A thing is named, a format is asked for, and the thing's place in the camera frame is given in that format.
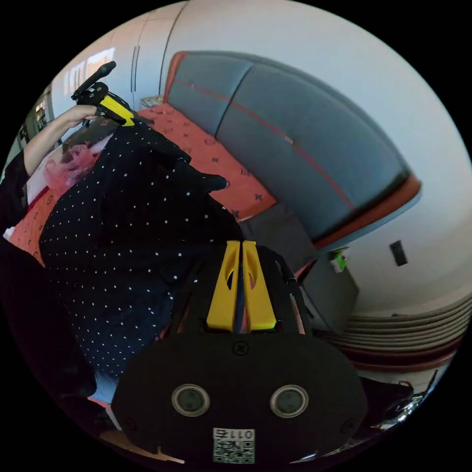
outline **bed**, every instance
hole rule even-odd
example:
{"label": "bed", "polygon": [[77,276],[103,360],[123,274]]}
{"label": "bed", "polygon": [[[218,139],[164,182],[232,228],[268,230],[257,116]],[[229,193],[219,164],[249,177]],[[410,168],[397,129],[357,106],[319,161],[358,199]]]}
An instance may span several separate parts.
{"label": "bed", "polygon": [[[139,114],[199,171],[227,179],[227,188],[212,196],[238,221],[283,202],[319,252],[386,224],[421,195],[403,156],[359,107],[327,84],[265,58],[178,52],[164,104]],[[99,153],[114,126],[96,120],[70,136],[56,158],[83,143]],[[41,188],[40,175],[33,177],[30,211],[10,241],[42,262],[39,236],[58,196]],[[93,400],[107,406],[115,386],[98,380]]]}

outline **fabric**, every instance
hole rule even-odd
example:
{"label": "fabric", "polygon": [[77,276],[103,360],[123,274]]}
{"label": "fabric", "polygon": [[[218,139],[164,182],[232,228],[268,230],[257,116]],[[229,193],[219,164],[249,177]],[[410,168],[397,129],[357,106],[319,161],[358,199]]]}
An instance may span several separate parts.
{"label": "fabric", "polygon": [[415,176],[409,176],[391,195],[335,232],[314,241],[314,245],[323,252],[345,246],[400,216],[416,205],[421,195],[422,183]]}
{"label": "fabric", "polygon": [[191,165],[200,172],[219,174],[227,187],[211,196],[224,205],[237,221],[250,218],[271,207],[276,200],[214,137],[168,104],[147,108],[140,115],[154,121],[153,128],[192,157]]}
{"label": "fabric", "polygon": [[284,203],[241,221],[240,226],[246,239],[280,254],[294,273],[316,259],[317,251],[310,236]]}
{"label": "fabric", "polygon": [[95,382],[97,390],[88,399],[103,406],[103,408],[108,408],[112,404],[118,386],[118,379],[115,376],[110,377],[103,372],[96,371]]}
{"label": "fabric", "polygon": [[[20,152],[0,184],[1,231],[26,214],[27,179]],[[52,296],[44,268],[4,238],[0,238],[0,301],[25,361],[50,395],[86,398],[96,390],[93,371],[70,332],[65,311]]]}
{"label": "fabric", "polygon": [[[45,186],[46,179],[44,177],[44,173],[46,166],[50,161],[53,161],[59,165],[63,159],[67,160],[68,156],[75,154],[76,150],[85,146],[89,146],[88,150],[93,156],[92,161],[95,162],[111,137],[110,135],[105,137],[103,136],[106,133],[109,133],[111,129],[116,129],[116,126],[111,127],[109,125],[109,120],[103,120],[102,118],[97,119],[99,120],[98,124],[94,125],[93,127],[90,125],[90,132],[88,134],[85,134],[84,136],[84,133],[79,133],[79,131],[77,131],[70,137],[72,142],[77,142],[78,138],[76,137],[76,134],[79,134],[82,136],[82,139],[86,138],[84,141],[85,144],[77,143],[73,147],[64,145],[64,153],[62,153],[62,148],[58,147],[55,149],[55,151],[53,151],[53,153],[48,154],[43,159],[38,169],[36,169],[36,171],[28,180],[28,201],[30,201],[30,195],[35,194],[40,186],[43,185],[44,187],[41,191],[39,191],[39,194],[31,202],[27,215],[13,229],[13,232],[10,235],[10,242],[18,248],[30,253],[41,264],[43,264],[43,261],[41,258],[41,252],[39,250],[39,237],[41,236],[44,225],[49,218],[49,215],[53,210],[58,198],[66,190],[65,187],[54,190]],[[90,168],[84,168],[83,170],[83,172],[79,172],[77,175],[79,180],[90,171]]]}
{"label": "fabric", "polygon": [[[225,206],[237,221],[257,215],[276,203],[266,188],[220,143],[170,105],[148,108],[140,111],[139,114],[152,119],[154,130],[164,134],[189,154],[192,157],[192,167],[204,173],[217,173],[226,179],[226,188],[212,192],[211,196]],[[110,120],[97,118],[91,123],[89,129],[81,128],[70,136],[63,147],[67,151],[71,144],[76,146],[85,143],[90,146],[90,151],[97,158],[111,137],[109,133],[114,132],[116,128]],[[54,160],[60,160],[62,152],[56,152]],[[35,177],[35,188],[39,187],[39,180],[39,177]],[[42,259],[39,237],[56,200],[53,192],[48,190],[47,195],[43,195],[38,200],[33,207],[34,211],[30,211],[25,216],[10,237],[13,244],[34,255],[40,263]]]}
{"label": "fabric", "polygon": [[56,201],[54,192],[46,189],[27,215],[15,226],[10,237],[12,244],[31,254],[41,265],[44,263],[39,250],[39,237]]}
{"label": "fabric", "polygon": [[208,195],[225,179],[189,162],[147,125],[120,127],[92,172],[58,200],[41,235],[71,329],[89,363],[111,378],[170,321],[196,259],[242,239],[231,213]]}
{"label": "fabric", "polygon": [[59,162],[48,161],[44,167],[47,186],[60,197],[92,169],[98,155],[91,153],[86,144],[77,144],[68,149]]}
{"label": "fabric", "polygon": [[[165,100],[214,133],[274,198],[290,206],[314,240],[353,220],[343,244],[373,231],[377,221],[385,224],[389,206],[379,204],[411,176],[391,139],[357,105],[315,77],[267,58],[179,51],[169,66]],[[395,193],[392,217],[419,197]],[[358,218],[377,205],[383,212],[376,219],[371,212]]]}

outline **window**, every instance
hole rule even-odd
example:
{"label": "window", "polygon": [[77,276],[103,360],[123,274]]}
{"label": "window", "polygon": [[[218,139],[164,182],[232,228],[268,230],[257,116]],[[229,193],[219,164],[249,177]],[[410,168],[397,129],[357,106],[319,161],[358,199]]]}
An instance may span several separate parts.
{"label": "window", "polygon": [[115,48],[105,49],[87,59],[87,67],[85,72],[85,78],[88,79],[94,74],[103,64],[113,60]]}

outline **label sticker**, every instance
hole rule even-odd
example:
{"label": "label sticker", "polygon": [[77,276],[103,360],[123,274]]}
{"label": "label sticker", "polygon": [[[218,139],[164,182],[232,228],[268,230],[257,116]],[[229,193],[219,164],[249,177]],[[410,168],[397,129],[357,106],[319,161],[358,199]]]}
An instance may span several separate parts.
{"label": "label sticker", "polygon": [[254,429],[213,428],[213,462],[253,464]]}

